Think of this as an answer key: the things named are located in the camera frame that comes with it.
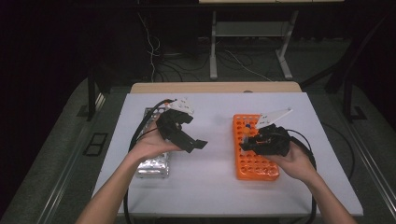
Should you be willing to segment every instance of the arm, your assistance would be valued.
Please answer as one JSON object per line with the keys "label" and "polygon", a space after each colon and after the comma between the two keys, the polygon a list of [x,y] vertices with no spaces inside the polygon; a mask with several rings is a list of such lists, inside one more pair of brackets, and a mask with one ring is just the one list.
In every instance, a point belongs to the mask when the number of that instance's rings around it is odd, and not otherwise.
{"label": "arm", "polygon": [[[148,129],[155,128],[155,122],[152,122]],[[172,143],[165,142],[158,131],[143,135],[113,175],[92,197],[76,223],[113,223],[140,162],[173,150],[179,150],[179,148]]]}
{"label": "arm", "polygon": [[277,163],[286,174],[306,184],[317,201],[326,223],[356,223],[297,145],[290,142],[290,152],[286,157],[267,156],[267,158]]}

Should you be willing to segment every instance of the human hand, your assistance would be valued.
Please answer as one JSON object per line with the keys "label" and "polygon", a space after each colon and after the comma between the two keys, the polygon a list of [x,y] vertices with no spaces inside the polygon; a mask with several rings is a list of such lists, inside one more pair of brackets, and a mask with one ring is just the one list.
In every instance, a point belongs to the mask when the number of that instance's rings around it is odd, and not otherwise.
{"label": "human hand", "polygon": [[141,135],[136,145],[134,145],[134,148],[131,150],[135,155],[137,153],[142,161],[158,157],[164,152],[181,150],[175,144],[163,140],[156,124],[159,117],[160,116],[150,123],[145,133]]}
{"label": "human hand", "polygon": [[279,165],[289,176],[305,183],[318,175],[308,156],[293,142],[290,142],[290,151],[286,157],[266,156],[266,158]]}

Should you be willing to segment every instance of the white table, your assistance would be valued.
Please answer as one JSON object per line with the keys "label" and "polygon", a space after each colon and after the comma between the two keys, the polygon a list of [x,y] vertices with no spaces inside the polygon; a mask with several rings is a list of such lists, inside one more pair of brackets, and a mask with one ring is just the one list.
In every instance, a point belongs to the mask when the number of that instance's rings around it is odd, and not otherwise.
{"label": "white table", "polygon": [[191,154],[173,152],[168,178],[134,178],[129,188],[129,209],[134,216],[308,215],[311,211],[309,190],[283,171],[274,182],[241,181],[235,175],[233,115],[272,112],[288,107],[292,107],[293,112],[276,125],[296,130],[308,138],[317,160],[318,172],[346,209],[353,216],[362,216],[361,204],[303,92],[128,94],[94,192],[105,183],[126,155],[144,109],[164,98],[181,97],[187,97],[195,108],[194,120],[191,124],[184,124],[183,130],[194,139],[208,141],[208,144]]}

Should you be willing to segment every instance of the dark background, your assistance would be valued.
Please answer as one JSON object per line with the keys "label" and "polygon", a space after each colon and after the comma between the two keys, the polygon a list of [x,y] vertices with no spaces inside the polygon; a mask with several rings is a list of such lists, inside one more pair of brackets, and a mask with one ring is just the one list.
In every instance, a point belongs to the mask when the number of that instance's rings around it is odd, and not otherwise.
{"label": "dark background", "polygon": [[[349,50],[354,51],[388,15],[365,46],[352,73],[358,74],[357,85],[395,128],[396,13],[389,14],[392,2],[349,0],[338,7],[302,9],[293,38],[351,38],[355,44]],[[146,34],[136,13],[120,8],[75,8],[73,4],[38,0],[0,3],[1,216],[70,94],[90,71],[101,91],[148,81]],[[149,29],[165,45],[189,54],[196,51],[196,37],[210,36],[210,11],[149,15]],[[248,15],[252,18],[238,11],[221,14],[224,18],[262,19],[260,14]],[[279,10],[276,16],[287,17],[289,12]]]}

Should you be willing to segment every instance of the forearm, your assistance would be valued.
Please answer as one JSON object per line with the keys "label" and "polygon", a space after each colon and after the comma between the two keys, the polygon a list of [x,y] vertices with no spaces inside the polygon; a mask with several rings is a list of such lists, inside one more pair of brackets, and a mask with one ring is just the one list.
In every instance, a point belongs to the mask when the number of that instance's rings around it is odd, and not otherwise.
{"label": "forearm", "polygon": [[107,182],[92,197],[77,223],[112,223],[118,213],[123,196],[142,159],[132,153],[122,161]]}
{"label": "forearm", "polygon": [[356,223],[345,207],[338,201],[320,175],[305,181],[315,200],[325,223]]}

